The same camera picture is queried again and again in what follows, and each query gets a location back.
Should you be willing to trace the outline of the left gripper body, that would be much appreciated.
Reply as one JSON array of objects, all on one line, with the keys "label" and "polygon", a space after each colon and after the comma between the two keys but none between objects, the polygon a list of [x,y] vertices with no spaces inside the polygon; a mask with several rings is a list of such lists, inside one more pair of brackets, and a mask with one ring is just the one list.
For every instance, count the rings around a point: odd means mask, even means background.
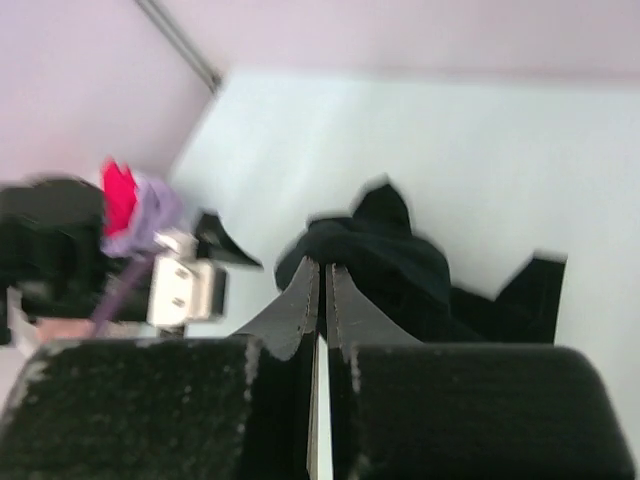
[{"label": "left gripper body", "polygon": [[87,318],[127,261],[101,250],[102,190],[53,177],[1,187],[1,343],[11,341],[8,290],[31,317]]}]

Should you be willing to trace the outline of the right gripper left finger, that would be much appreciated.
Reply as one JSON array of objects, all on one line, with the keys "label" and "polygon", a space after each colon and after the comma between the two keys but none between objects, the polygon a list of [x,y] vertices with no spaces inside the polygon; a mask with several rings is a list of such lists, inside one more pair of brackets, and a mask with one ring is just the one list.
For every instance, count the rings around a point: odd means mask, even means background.
[{"label": "right gripper left finger", "polygon": [[317,316],[319,266],[303,259],[287,288],[235,335],[257,338],[278,360],[294,356],[310,319]]}]

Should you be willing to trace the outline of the black t shirt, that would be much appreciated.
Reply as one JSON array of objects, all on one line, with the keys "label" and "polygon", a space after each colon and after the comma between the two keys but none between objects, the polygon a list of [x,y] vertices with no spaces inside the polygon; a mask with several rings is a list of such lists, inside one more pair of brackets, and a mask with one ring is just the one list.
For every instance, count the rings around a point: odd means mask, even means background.
[{"label": "black t shirt", "polygon": [[287,288],[305,257],[345,267],[370,301],[421,341],[555,339],[564,261],[533,255],[493,299],[456,287],[444,253],[414,234],[407,205],[390,182],[366,188],[349,215],[311,218],[277,263],[278,289]]}]

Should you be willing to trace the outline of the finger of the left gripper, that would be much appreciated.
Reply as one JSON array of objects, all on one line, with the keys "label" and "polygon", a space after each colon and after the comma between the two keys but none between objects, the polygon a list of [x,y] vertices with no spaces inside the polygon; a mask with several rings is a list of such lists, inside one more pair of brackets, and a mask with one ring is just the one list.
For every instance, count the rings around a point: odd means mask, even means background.
[{"label": "finger of the left gripper", "polygon": [[202,212],[193,230],[196,257],[262,269],[260,261],[247,254],[226,232],[216,213]]}]

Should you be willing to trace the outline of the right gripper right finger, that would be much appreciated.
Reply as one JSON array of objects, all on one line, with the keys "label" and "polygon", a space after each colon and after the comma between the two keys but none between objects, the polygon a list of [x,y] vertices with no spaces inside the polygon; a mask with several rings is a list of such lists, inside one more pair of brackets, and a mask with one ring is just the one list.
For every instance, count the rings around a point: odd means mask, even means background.
[{"label": "right gripper right finger", "polygon": [[326,273],[328,345],[344,361],[356,347],[415,347],[422,342],[396,325],[355,285],[348,270],[332,265]]}]

